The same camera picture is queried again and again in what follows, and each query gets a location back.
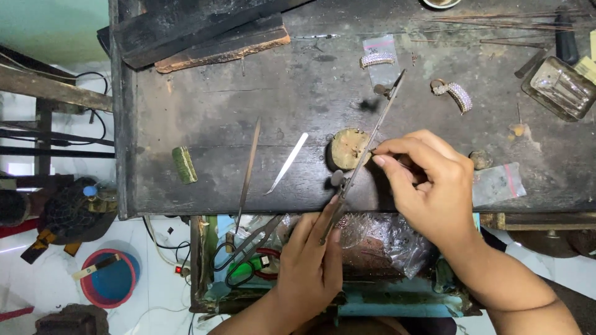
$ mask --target dark wooden workbench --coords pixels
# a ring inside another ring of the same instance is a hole
[[[122,9],[127,2],[135,1],[119,1],[121,18],[134,13]],[[566,3],[592,10],[588,0]],[[443,14],[534,12],[554,10],[559,4],[555,0],[525,0],[523,4],[464,0]],[[113,20],[117,7],[111,1]],[[425,29],[455,27],[410,20],[433,15],[437,13],[416,0],[316,0],[284,13],[291,44],[246,57],[244,76],[240,61],[167,75],[152,68],[133,72],[114,61],[120,217],[236,212],[258,116],[263,123],[245,211],[321,209],[334,194],[327,182],[331,172],[323,159],[330,137],[348,126],[371,131],[386,103],[373,94],[368,71],[360,69],[358,61],[364,39],[387,33],[394,35],[399,64],[408,72],[378,139],[427,128],[461,153],[485,149],[496,165],[519,162],[527,196],[480,210],[596,209],[592,201],[596,191],[594,112],[580,122],[566,123],[521,91],[522,81],[513,73],[537,49],[478,43],[480,38],[542,31],[424,33]],[[338,36],[316,37],[328,34]],[[589,29],[576,35],[580,52],[586,55]],[[554,42],[554,35],[542,41]],[[418,55],[415,67],[412,53]],[[117,56],[112,50],[112,59]],[[435,97],[429,87],[435,78],[467,89],[474,103],[472,111],[460,116],[451,97]],[[510,140],[508,127],[519,123],[518,105],[529,131]],[[298,157],[274,192],[262,196],[303,132],[309,138]],[[197,171],[198,182],[191,185],[180,183],[172,161],[171,150],[180,145],[190,148]],[[348,198],[352,211],[395,210],[387,180],[372,162],[358,176]]]

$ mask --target hand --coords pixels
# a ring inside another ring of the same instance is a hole
[[[339,229],[329,233],[323,246],[319,243],[336,203],[337,196],[322,213],[302,215],[281,252],[277,285],[270,294],[278,306],[274,317],[283,320],[288,333],[317,316],[342,290]]]
[[[373,153],[391,183],[395,207],[412,228],[439,248],[474,228],[474,164],[468,157],[427,130],[389,139]],[[388,154],[403,155],[396,160]]]

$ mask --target white cable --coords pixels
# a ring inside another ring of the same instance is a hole
[[[157,236],[155,235],[155,231],[153,230],[153,226],[151,225],[151,220],[149,220],[149,216],[145,215],[145,220],[147,221],[147,227],[149,227],[149,231],[151,232],[151,236],[153,236],[153,244],[155,245],[155,249],[157,250],[157,254],[163,259],[164,262],[168,263],[169,265],[176,266],[176,263],[172,262],[171,260],[167,259],[163,256],[162,251],[159,250],[157,246]]]
[[[182,312],[182,311],[188,311],[188,308],[178,309],[177,311],[175,311],[173,309],[169,309],[169,308],[165,308],[165,307],[151,307],[150,309],[147,309],[143,314],[141,314],[141,316],[139,317],[139,320],[135,323],[135,326],[132,327],[131,330],[129,330],[128,332],[126,332],[125,335],[135,334],[136,333],[136,327],[141,322],[141,319],[145,316],[145,314],[149,313],[149,311],[153,311],[155,309],[163,309],[165,311],[174,312],[174,313],[178,313],[178,312]]]

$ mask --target marble floor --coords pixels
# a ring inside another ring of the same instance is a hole
[[[103,91],[103,82],[93,80],[84,82],[82,87]],[[14,94],[2,93],[2,120],[35,119],[35,100]],[[107,127],[106,139],[113,139],[113,117],[99,112]],[[54,113],[52,124],[54,131],[87,137],[100,137],[101,124],[89,124],[89,113],[84,116],[70,116]],[[30,145],[29,142],[17,142],[0,139],[3,145]],[[85,147],[91,151],[111,151],[112,148],[91,144]],[[31,174],[31,157],[0,157],[0,170],[14,174]],[[109,159],[52,159],[53,173],[73,173],[76,176],[91,175],[97,179],[113,179],[115,162]],[[158,216],[152,219],[156,239],[162,245],[177,246],[190,239],[190,229],[179,219]],[[519,259],[535,273],[554,280],[564,286],[596,299],[596,261],[582,256],[571,259],[554,259],[531,252],[513,242],[506,232],[495,233],[508,244],[507,253]],[[141,275],[132,297],[118,308],[108,310],[110,333],[121,334],[188,334],[193,315],[188,312],[190,287],[183,278],[173,273],[172,266],[161,260],[150,240],[142,221],[133,219],[125,222],[116,221],[104,237],[84,243],[75,257],[62,251],[59,246],[50,246],[33,265],[20,258],[22,251],[35,240],[33,231],[0,239],[0,312],[14,311],[27,306],[34,306],[33,314],[24,315],[0,322],[0,334],[32,334],[34,322],[48,313],[57,312],[69,303],[89,304],[82,294],[80,284],[71,278],[71,274],[80,270],[85,259],[94,251],[113,247],[134,255],[141,264]],[[164,255],[174,261],[174,253],[164,250]],[[216,317],[206,322],[192,324],[194,334],[206,334],[222,318]],[[482,317],[457,319],[463,327],[458,334],[491,335],[495,334],[486,314]]]

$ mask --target black scissors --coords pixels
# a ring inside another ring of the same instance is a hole
[[[248,236],[242,242],[242,244],[237,248],[234,246],[234,243],[224,242],[224,243],[220,244],[217,249],[215,249],[214,255],[217,255],[218,252],[221,250],[221,248],[223,248],[225,246],[232,247],[234,253],[232,254],[232,256],[230,258],[228,258],[228,260],[226,260],[223,263],[223,265],[221,265],[219,267],[215,267],[215,256],[214,256],[214,260],[213,260],[214,261],[214,264],[213,264],[214,271],[223,270],[226,266],[228,266],[228,264],[230,264],[236,258],[236,256],[240,255],[240,253],[244,254],[244,257],[242,257],[242,259],[236,263],[236,266],[232,270],[228,271],[228,275],[226,275],[226,277],[225,277],[226,286],[228,286],[231,289],[234,289],[242,284],[245,284],[246,282],[248,282],[249,280],[251,280],[254,277],[254,273],[256,272],[256,269],[254,268],[254,265],[251,262],[249,262],[249,260],[252,258],[252,256],[257,251],[257,249],[261,248],[265,244],[265,242],[267,242],[267,240],[269,239],[269,236],[271,236],[271,233],[280,224],[281,218],[283,218],[283,215],[276,215],[273,219],[269,220],[264,226],[253,231],[253,233],[250,234],[250,236]],[[265,232],[265,236],[259,242],[257,242],[249,251],[244,251],[244,249],[246,249],[250,245],[250,243],[261,232]],[[252,273],[250,274],[250,276],[248,278],[240,281],[239,283],[231,284],[229,282],[229,279],[232,277],[232,274],[234,273],[234,271],[236,271],[238,269],[238,267],[240,267],[240,265],[242,265],[243,263],[250,265],[250,267],[253,269]]]

